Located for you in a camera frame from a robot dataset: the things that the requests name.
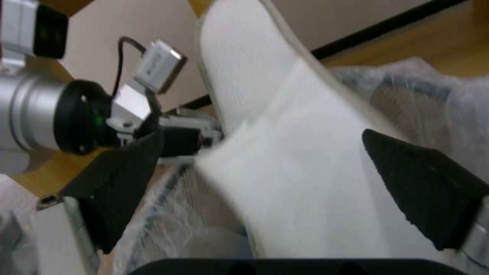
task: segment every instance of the plastic bag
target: plastic bag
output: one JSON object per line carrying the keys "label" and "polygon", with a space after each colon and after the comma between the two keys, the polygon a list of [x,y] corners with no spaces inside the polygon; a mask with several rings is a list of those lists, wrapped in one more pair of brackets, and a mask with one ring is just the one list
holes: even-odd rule
{"label": "plastic bag", "polygon": [[438,149],[489,183],[489,77],[438,73],[420,58],[332,74],[382,112],[410,142]]}
{"label": "plastic bag", "polygon": [[252,257],[242,224],[197,171],[174,166],[154,178],[115,247],[114,275],[165,258]]}

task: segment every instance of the beige wall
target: beige wall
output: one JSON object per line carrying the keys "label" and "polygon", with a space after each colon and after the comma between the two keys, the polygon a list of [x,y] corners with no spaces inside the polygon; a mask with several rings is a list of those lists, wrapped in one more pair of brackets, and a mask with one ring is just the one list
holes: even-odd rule
{"label": "beige wall", "polygon": [[[273,0],[309,49],[428,1]],[[205,7],[209,2],[192,0],[191,4],[194,8],[199,3]],[[163,109],[171,109],[206,94],[194,51],[196,22],[186,0],[96,0],[71,18],[62,64],[75,78],[94,80],[109,92],[117,68],[118,37],[128,35],[144,44],[162,38],[189,58],[174,85],[159,96]],[[137,52],[129,48],[125,57],[122,81],[128,79],[139,59]]]}
{"label": "beige wall", "polygon": [[337,39],[430,0],[272,0],[308,49]]}
{"label": "beige wall", "polygon": [[[197,17],[184,0],[96,0],[70,19],[67,53],[62,64],[75,78],[100,83],[112,91],[117,71],[117,40],[122,35],[144,45],[161,38],[189,61],[170,90],[159,96],[165,110],[205,95],[194,51]],[[134,70],[139,55],[124,49],[122,81]]]}

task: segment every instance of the white usb connector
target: white usb connector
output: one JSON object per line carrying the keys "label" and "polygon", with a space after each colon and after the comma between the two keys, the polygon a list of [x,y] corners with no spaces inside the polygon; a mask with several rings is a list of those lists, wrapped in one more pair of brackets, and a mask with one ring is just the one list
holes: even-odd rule
{"label": "white usb connector", "polygon": [[161,40],[151,43],[134,72],[134,80],[155,93],[168,90],[186,57]]}

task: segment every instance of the black cable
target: black cable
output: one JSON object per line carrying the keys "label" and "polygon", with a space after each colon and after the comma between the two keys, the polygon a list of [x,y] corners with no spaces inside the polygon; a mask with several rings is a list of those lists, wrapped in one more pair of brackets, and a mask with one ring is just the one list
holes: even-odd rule
{"label": "black cable", "polygon": [[119,38],[119,42],[117,43],[117,49],[119,51],[119,64],[117,66],[117,76],[115,77],[114,89],[112,90],[112,98],[117,95],[117,90],[119,89],[119,83],[121,81],[122,65],[124,64],[124,51],[122,46],[124,43],[133,46],[135,49],[141,52],[141,55],[146,52],[146,48],[131,37],[122,36]]}

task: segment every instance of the white cloth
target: white cloth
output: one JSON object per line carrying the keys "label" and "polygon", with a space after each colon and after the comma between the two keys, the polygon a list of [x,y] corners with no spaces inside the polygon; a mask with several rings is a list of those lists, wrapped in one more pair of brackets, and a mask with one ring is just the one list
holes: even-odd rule
{"label": "white cloth", "polygon": [[229,135],[197,167],[243,218],[258,256],[444,262],[363,147],[366,128],[397,131],[313,60],[268,1],[219,0],[200,33]]}

